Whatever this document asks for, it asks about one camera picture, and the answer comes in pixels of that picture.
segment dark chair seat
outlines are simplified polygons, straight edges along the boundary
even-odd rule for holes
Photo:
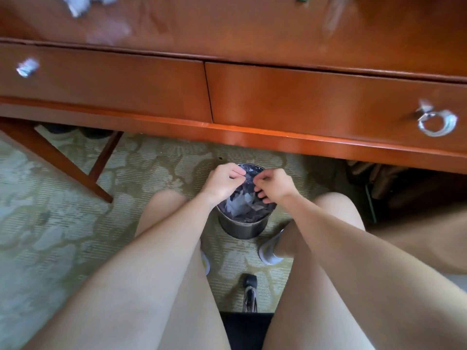
[[[273,315],[220,312],[232,350],[261,350]]]

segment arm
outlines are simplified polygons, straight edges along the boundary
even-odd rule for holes
[[[303,198],[283,170],[257,176],[265,202],[294,218],[313,255],[377,349],[467,347],[467,295],[411,255]]]
[[[193,200],[97,270],[26,349],[156,349],[210,211],[244,174],[218,166]]]

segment silver knob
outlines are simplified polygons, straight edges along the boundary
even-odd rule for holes
[[[449,134],[457,124],[457,116],[448,110],[443,111],[434,111],[434,107],[427,100],[420,100],[420,108],[417,112],[422,113],[422,116],[418,118],[418,129],[420,129],[425,135],[436,138],[439,136],[444,136]],[[425,121],[429,120],[432,117],[439,116],[443,119],[443,127],[438,131],[431,131],[425,128]]]
[[[16,71],[21,77],[27,78],[39,68],[39,62],[36,59],[29,58],[18,64]]]

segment patterned carpet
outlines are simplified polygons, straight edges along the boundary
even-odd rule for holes
[[[40,132],[85,172],[106,143],[77,131]],[[334,190],[366,209],[362,192],[347,183],[343,162],[332,158],[125,134],[98,181],[115,197],[109,205],[0,142],[0,349],[20,348],[87,276],[132,239],[155,191],[173,188],[193,197],[210,170],[229,161],[283,167],[306,197]],[[275,310],[291,260],[265,266],[257,249],[288,220],[278,207],[259,237],[236,240],[211,213],[202,248],[220,310],[242,309],[239,280],[245,272],[258,277],[259,311]]]

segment sneaker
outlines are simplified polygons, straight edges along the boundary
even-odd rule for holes
[[[209,274],[209,271],[211,270],[211,265],[209,264],[209,260],[207,259],[207,256],[203,251],[201,251],[201,260],[205,269],[205,275],[207,276],[207,274]]]
[[[258,252],[260,259],[266,265],[275,265],[283,261],[283,258],[279,258],[274,254],[274,247],[276,247],[277,242],[284,230],[280,231],[277,235],[272,237],[269,241],[266,241]]]

